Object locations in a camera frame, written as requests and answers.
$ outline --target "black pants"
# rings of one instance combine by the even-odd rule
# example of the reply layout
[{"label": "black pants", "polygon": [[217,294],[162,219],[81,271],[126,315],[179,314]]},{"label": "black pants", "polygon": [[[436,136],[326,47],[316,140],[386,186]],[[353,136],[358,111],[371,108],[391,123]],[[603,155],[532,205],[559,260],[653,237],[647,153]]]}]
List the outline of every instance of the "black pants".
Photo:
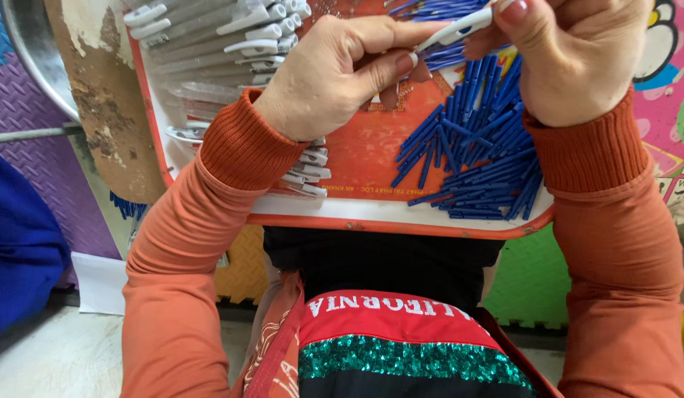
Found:
[{"label": "black pants", "polygon": [[273,266],[300,270],[305,301],[333,290],[414,294],[471,312],[505,241],[265,227]]}]

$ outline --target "ribbed cuff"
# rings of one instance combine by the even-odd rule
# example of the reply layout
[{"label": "ribbed cuff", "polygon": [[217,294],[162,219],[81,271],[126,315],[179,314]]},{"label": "ribbed cuff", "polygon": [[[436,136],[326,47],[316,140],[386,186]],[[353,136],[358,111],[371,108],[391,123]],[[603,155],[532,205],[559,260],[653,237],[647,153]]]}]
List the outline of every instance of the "ribbed cuff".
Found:
[{"label": "ribbed cuff", "polygon": [[533,136],[546,185],[569,193],[599,192],[637,178],[649,163],[642,145],[630,88],[611,112],[583,125],[549,128],[528,113],[523,125]]},{"label": "ribbed cuff", "polygon": [[222,109],[200,149],[202,163],[213,177],[242,191],[269,188],[308,146],[286,139],[266,124],[251,105],[261,93],[247,88],[236,103]]}]

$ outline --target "hand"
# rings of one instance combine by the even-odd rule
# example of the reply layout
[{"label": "hand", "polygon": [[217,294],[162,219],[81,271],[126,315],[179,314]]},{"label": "hand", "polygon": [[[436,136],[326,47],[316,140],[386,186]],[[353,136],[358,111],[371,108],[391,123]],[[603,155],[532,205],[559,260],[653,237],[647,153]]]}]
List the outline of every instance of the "hand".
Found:
[{"label": "hand", "polygon": [[523,55],[521,93],[544,125],[565,127],[611,111],[631,85],[650,0],[499,0],[494,24],[470,36],[480,59],[508,41]]},{"label": "hand", "polygon": [[378,93],[382,104],[393,108],[402,78],[431,78],[425,63],[408,49],[444,26],[446,22],[397,22],[388,16],[344,21],[326,15],[288,54],[253,106],[293,141],[337,130]]}]

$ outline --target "sequin stripe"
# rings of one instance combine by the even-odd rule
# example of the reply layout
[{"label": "sequin stripe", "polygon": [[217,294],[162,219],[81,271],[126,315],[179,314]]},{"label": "sequin stripe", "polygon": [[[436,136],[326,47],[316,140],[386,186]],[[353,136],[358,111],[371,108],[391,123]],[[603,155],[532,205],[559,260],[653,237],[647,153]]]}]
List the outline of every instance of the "sequin stripe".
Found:
[{"label": "sequin stripe", "polygon": [[403,343],[347,335],[317,341],[300,350],[299,377],[327,377],[342,370],[396,376],[461,377],[484,383],[532,385],[505,354],[459,343]]}]

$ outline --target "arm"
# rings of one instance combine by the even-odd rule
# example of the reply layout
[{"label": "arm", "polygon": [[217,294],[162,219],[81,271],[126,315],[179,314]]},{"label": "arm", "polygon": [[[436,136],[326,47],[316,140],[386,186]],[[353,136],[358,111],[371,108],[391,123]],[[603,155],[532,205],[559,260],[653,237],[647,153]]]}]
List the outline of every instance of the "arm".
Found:
[{"label": "arm", "polygon": [[126,265],[124,397],[212,397],[229,389],[214,269],[253,203],[300,158],[245,91],[212,123],[194,162],[148,213]]},{"label": "arm", "polygon": [[632,113],[570,128],[525,119],[555,196],[572,290],[566,397],[684,397],[681,245]]}]

